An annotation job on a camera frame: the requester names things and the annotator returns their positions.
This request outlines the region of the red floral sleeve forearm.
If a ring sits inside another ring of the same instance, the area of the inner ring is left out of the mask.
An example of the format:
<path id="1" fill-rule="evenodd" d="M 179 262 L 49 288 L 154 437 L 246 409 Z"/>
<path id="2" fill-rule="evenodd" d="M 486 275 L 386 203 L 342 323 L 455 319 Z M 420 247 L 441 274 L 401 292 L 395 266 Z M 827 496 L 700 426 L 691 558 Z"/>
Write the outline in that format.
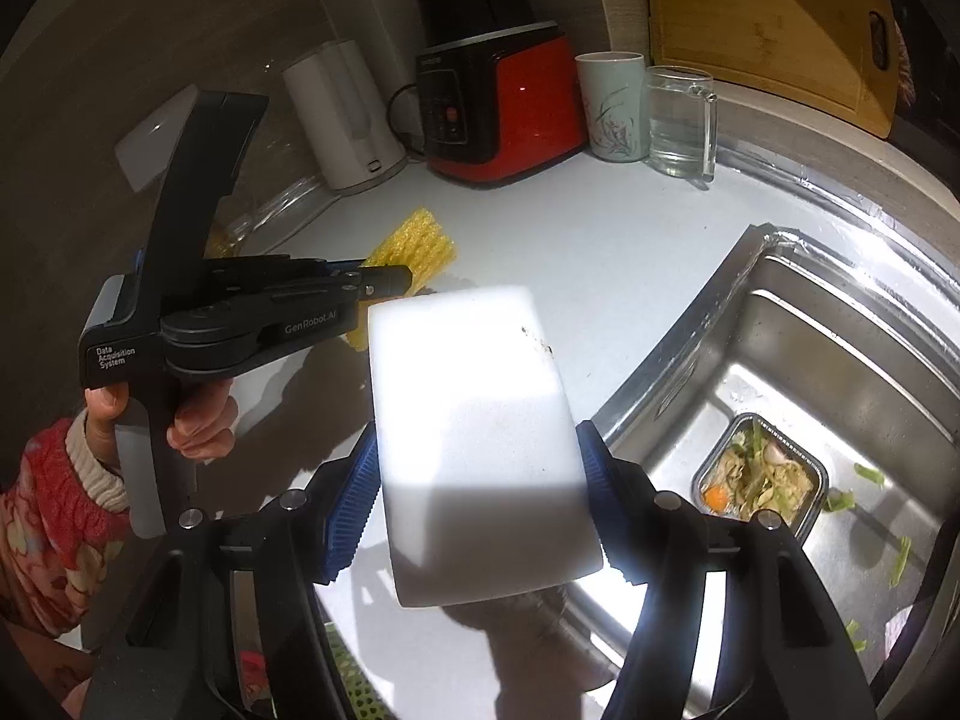
<path id="1" fill-rule="evenodd" d="M 2 616 L 52 639 L 80 624 L 128 534 L 125 484 L 85 427 L 78 415 L 34 434 L 2 493 Z"/>

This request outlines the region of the person's left hand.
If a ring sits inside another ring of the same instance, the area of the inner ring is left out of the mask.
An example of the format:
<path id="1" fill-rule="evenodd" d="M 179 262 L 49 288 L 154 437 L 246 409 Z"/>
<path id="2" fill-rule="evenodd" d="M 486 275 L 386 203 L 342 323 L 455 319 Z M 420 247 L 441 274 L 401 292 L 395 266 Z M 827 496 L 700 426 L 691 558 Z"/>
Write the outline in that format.
<path id="1" fill-rule="evenodd" d="M 192 461 L 218 460 L 235 447 L 235 426 L 239 406 L 231 395 L 233 381 L 220 380 L 201 385 L 176 411 L 166 429 L 171 449 Z M 89 450 L 109 468 L 119 468 L 116 422 L 127 410 L 130 394 L 127 383 L 114 383 L 85 392 L 85 439 Z"/>

